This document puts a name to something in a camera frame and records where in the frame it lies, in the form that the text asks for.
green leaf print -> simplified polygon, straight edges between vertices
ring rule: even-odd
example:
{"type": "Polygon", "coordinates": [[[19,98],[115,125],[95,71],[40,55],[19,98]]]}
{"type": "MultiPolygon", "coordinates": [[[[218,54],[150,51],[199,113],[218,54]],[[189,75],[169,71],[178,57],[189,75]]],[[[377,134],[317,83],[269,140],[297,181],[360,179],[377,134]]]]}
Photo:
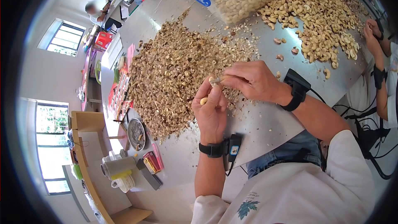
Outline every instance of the green leaf print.
{"type": "Polygon", "coordinates": [[[242,202],[241,206],[239,207],[239,209],[237,211],[240,220],[242,220],[244,217],[246,217],[250,210],[256,211],[257,210],[256,204],[259,204],[259,203],[260,202],[258,202],[258,201],[242,202]]]}

window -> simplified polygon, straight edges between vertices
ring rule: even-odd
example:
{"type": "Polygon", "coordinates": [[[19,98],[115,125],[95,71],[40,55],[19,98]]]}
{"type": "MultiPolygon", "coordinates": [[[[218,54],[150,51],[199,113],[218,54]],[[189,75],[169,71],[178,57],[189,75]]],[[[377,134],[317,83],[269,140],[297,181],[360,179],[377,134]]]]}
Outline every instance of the window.
{"type": "Polygon", "coordinates": [[[85,28],[71,22],[62,21],[46,50],[68,56],[76,56],[85,28]]]}
{"type": "Polygon", "coordinates": [[[62,169],[72,164],[67,143],[68,106],[38,103],[36,143],[41,174],[50,195],[70,194],[62,169]]]}

wooden shelf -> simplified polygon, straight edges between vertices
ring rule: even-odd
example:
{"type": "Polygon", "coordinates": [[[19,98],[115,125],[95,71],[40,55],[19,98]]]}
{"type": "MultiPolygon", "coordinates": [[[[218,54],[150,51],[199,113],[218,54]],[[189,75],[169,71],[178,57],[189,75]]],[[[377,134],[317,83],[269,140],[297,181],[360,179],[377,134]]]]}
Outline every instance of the wooden shelf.
{"type": "Polygon", "coordinates": [[[79,137],[79,132],[102,132],[105,126],[103,113],[101,112],[77,112],[72,111],[72,136],[75,142],[75,152],[79,162],[80,171],[82,172],[83,180],[86,184],[86,189],[90,193],[98,211],[108,224],[135,224],[149,215],[152,211],[132,208],[126,211],[121,211],[115,214],[112,219],[101,202],[93,182],[87,171],[88,163],[84,153],[82,138],[79,137]]]}

human hand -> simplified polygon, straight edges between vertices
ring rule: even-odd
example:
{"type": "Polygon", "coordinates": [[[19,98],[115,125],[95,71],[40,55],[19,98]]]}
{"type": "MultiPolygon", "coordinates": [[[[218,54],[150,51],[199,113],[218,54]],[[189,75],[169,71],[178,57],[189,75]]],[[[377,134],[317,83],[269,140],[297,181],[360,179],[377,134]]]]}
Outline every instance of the human hand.
{"type": "Polygon", "coordinates": [[[226,127],[226,108],[228,102],[222,92],[222,86],[211,87],[208,76],[199,87],[192,101],[192,110],[198,122],[201,143],[217,144],[222,142],[222,134],[226,127]],[[204,105],[200,100],[207,97],[204,105]]]}
{"type": "Polygon", "coordinates": [[[373,57],[376,59],[383,58],[383,50],[377,39],[373,36],[373,31],[369,24],[365,24],[363,28],[363,33],[366,39],[366,46],[368,50],[372,53],[373,57]]]}
{"type": "Polygon", "coordinates": [[[248,99],[268,101],[283,106],[290,102],[289,100],[286,103],[286,97],[284,98],[290,86],[278,81],[264,61],[235,62],[232,67],[225,69],[224,74],[243,77],[248,81],[230,77],[221,82],[226,87],[240,90],[248,99]]]}
{"type": "Polygon", "coordinates": [[[372,33],[376,35],[376,37],[381,37],[379,26],[377,25],[377,22],[375,20],[368,18],[365,22],[365,25],[369,25],[372,33]]]}

metal table surface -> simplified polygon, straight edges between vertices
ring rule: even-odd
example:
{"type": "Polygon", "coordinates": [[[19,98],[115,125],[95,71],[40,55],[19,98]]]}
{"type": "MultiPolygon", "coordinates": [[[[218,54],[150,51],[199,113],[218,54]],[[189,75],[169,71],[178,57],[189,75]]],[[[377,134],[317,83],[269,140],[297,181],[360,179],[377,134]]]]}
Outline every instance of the metal table surface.
{"type": "MultiPolygon", "coordinates": [[[[193,2],[194,0],[145,0],[131,17],[128,18],[119,31],[123,44],[121,52],[127,52],[127,48],[132,43],[138,47],[140,40],[146,42],[149,38],[154,38],[157,31],[161,29],[162,23],[166,20],[171,20],[172,17],[177,18],[193,2]]],[[[183,25],[191,31],[203,31],[204,29],[213,27],[211,24],[214,24],[217,28],[221,28],[221,33],[227,33],[228,30],[223,30],[224,25],[222,21],[216,23],[218,19],[207,17],[210,14],[201,4],[195,2],[185,18],[183,25]]],[[[304,58],[301,52],[297,55],[291,52],[294,46],[301,47],[301,40],[295,34],[297,29],[285,28],[282,30],[281,24],[277,23],[275,30],[272,31],[269,26],[261,21],[261,17],[249,18],[248,24],[253,24],[250,26],[252,28],[251,32],[254,36],[261,37],[257,40],[256,44],[258,52],[262,54],[261,59],[266,62],[270,70],[274,74],[280,71],[282,81],[287,70],[289,68],[294,69],[311,84],[312,88],[323,97],[329,106],[333,106],[346,94],[366,68],[367,63],[365,62],[362,50],[358,53],[358,60],[354,61],[347,59],[346,54],[342,52],[340,47],[338,69],[333,69],[330,62],[315,61],[308,63],[308,60],[304,58]],[[275,37],[283,37],[287,42],[277,45],[273,41],[275,37]],[[277,54],[282,54],[285,57],[283,62],[275,58],[277,54]],[[331,71],[331,77],[328,80],[325,79],[323,73],[325,67],[331,71]]],[[[300,24],[298,29],[302,30],[303,22],[297,18],[296,20],[300,24]]],[[[250,32],[243,33],[241,31],[237,33],[237,35],[239,34],[240,37],[245,35],[250,36],[250,32]]],[[[353,31],[352,34],[354,34],[356,41],[360,43],[361,47],[366,47],[364,41],[360,39],[360,35],[356,31],[353,31]]],[[[102,63],[101,87],[104,112],[106,112],[107,97],[113,82],[113,71],[109,67],[106,62],[102,63]]],[[[304,127],[293,114],[282,110],[275,104],[260,102],[254,106],[248,101],[241,102],[241,104],[245,104],[245,106],[241,112],[237,111],[236,117],[233,118],[231,117],[232,114],[229,114],[225,131],[225,136],[230,136],[232,133],[244,134],[242,146],[236,157],[234,167],[245,164],[275,149],[304,130],[304,127]]],[[[132,109],[129,110],[128,116],[129,119],[131,117],[139,117],[132,109]]],[[[117,132],[117,125],[115,122],[106,120],[110,136],[114,135],[113,132],[117,132]]],[[[191,123],[191,126],[192,128],[187,128],[179,137],[171,135],[160,146],[166,167],[165,173],[167,176],[165,177],[170,181],[169,185],[175,183],[184,184],[193,181],[196,169],[187,170],[187,168],[194,167],[199,159],[197,155],[199,152],[197,148],[199,130],[197,124],[193,125],[191,123]],[[176,162],[175,156],[179,156],[178,160],[186,159],[187,162],[183,164],[176,162]]],[[[146,147],[141,153],[144,154],[147,151],[148,148],[146,147]]]]}

